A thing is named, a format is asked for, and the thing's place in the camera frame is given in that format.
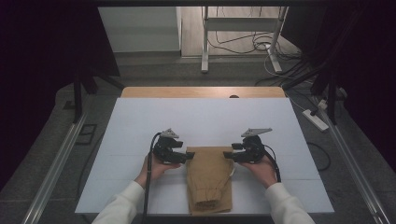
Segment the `power strip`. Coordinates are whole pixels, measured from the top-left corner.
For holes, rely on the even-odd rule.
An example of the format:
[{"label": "power strip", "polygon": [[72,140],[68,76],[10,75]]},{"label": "power strip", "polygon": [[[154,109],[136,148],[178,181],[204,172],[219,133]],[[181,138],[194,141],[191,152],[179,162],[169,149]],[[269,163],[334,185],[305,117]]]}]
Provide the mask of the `power strip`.
[{"label": "power strip", "polygon": [[307,109],[303,112],[303,114],[307,119],[311,120],[311,122],[315,126],[317,126],[317,128],[319,128],[321,132],[324,132],[327,129],[329,129],[329,126],[327,126],[327,124],[323,122],[320,118],[318,118],[316,115],[314,116],[311,115],[311,110]]}]

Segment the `folded cloth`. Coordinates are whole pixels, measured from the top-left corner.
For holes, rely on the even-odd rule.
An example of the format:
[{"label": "folded cloth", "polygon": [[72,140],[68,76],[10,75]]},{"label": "folded cloth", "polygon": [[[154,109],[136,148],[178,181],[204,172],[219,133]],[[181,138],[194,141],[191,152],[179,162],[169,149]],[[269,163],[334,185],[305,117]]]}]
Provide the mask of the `folded cloth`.
[{"label": "folded cloth", "polygon": [[192,215],[230,211],[233,207],[230,174],[233,160],[225,159],[223,151],[231,147],[187,147],[195,152],[187,161],[189,207]]}]

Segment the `metal frame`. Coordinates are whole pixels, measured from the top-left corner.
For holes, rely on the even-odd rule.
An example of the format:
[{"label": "metal frame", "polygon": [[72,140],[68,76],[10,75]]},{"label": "metal frame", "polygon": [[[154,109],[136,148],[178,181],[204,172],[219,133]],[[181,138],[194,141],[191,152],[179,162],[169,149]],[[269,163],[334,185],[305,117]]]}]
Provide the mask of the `metal frame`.
[{"label": "metal frame", "polygon": [[319,111],[320,111],[320,115],[329,124],[332,140],[336,144],[338,151],[340,152],[342,158],[344,159],[346,167],[348,168],[350,174],[352,175],[353,180],[356,183],[356,186],[361,192],[361,196],[363,200],[366,202],[367,207],[369,208],[375,222],[378,224],[394,223],[387,215],[384,206],[379,201],[378,197],[375,194],[375,191],[373,190],[373,187],[371,186],[370,182],[367,180],[358,162],[355,160],[351,149],[347,145],[343,135],[341,135],[340,131],[338,130],[338,127],[332,124],[331,119],[326,115],[326,113],[323,110],[319,110]]},{"label": "metal frame", "polygon": [[84,124],[85,118],[87,118],[87,114],[91,107],[92,101],[93,96],[88,95],[85,100],[83,113],[81,114],[80,118],[76,123],[72,123],[72,126],[70,127],[66,138],[62,142],[61,147],[59,148],[59,151],[56,154],[56,157],[53,160],[53,163],[49,168],[49,171],[47,172],[43,183],[40,186],[40,189],[35,195],[35,198],[33,199],[33,202],[30,205],[26,216],[22,221],[22,224],[37,223],[38,220],[41,218],[41,215],[44,212],[50,195],[55,188],[56,182],[58,181],[58,178],[64,168],[67,158],[69,157],[70,151],[76,143],[79,131]]},{"label": "metal frame", "polygon": [[209,18],[208,7],[204,15],[204,43],[202,47],[201,72],[209,71],[208,32],[210,31],[261,31],[273,32],[271,45],[266,45],[271,63],[276,73],[282,73],[282,68],[275,55],[276,43],[285,20],[287,7],[281,7],[278,18]]}]

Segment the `gray floor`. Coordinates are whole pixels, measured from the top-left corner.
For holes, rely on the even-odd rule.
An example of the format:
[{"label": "gray floor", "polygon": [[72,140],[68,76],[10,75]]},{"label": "gray floor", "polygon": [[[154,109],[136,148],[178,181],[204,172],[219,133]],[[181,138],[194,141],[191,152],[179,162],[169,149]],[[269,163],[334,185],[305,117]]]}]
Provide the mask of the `gray floor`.
[{"label": "gray floor", "polygon": [[[263,57],[260,58],[213,58],[210,61],[209,73],[200,72],[200,60],[172,57],[130,58],[118,57],[121,77],[117,80],[126,86],[254,86],[258,79],[270,77],[265,72]],[[282,62],[285,68],[295,62]],[[273,80],[264,81],[260,86],[267,86]],[[86,124],[96,124],[97,129],[88,145],[75,145],[59,181],[52,192],[46,209],[39,223],[86,223],[84,217],[74,214],[78,202],[78,193],[82,191],[85,180],[92,166],[95,151],[100,143],[100,136],[105,131],[111,111],[120,96],[120,90],[97,79],[99,92],[87,117]],[[290,98],[302,108],[311,108],[307,98],[309,83],[304,83],[288,91]],[[74,111],[64,108],[66,102],[73,102],[72,85],[59,90],[56,106],[32,146],[29,154],[0,193],[0,223],[21,223],[35,194],[40,187],[66,132],[73,120]],[[319,172],[331,199],[334,214],[312,217],[317,223],[375,223],[365,201],[362,199],[345,163],[328,132],[321,133],[306,118],[302,109],[295,105],[295,114],[302,127],[306,141],[322,146],[331,156],[332,165],[326,171]],[[353,150],[363,172],[367,175],[378,197],[389,215],[396,220],[396,174],[390,170],[384,159],[370,143],[359,127],[349,117],[342,103],[336,107],[338,128]],[[80,143],[87,143],[87,136],[80,136]],[[323,167],[326,159],[321,152],[311,147],[317,167]],[[154,218],[152,222],[176,223],[271,223],[269,217],[233,217],[233,218]]]}]

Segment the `white tabletop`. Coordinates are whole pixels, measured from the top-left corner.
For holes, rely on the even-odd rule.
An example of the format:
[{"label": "white tabletop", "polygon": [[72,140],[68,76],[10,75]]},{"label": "white tabletop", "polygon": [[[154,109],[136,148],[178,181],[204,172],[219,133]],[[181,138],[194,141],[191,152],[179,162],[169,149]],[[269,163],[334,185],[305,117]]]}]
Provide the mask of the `white tabletop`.
[{"label": "white tabletop", "polygon": [[[169,99],[120,98],[108,123],[76,213],[99,213],[140,172],[155,133],[168,128],[186,147],[224,147],[242,142],[248,128],[272,128],[260,135],[276,153],[282,182],[308,213],[333,212],[326,190],[287,98]],[[264,187],[235,164],[233,209],[220,215],[266,215]],[[138,205],[142,211],[143,202]],[[167,171],[150,188],[152,215],[188,215],[186,170]]]}]

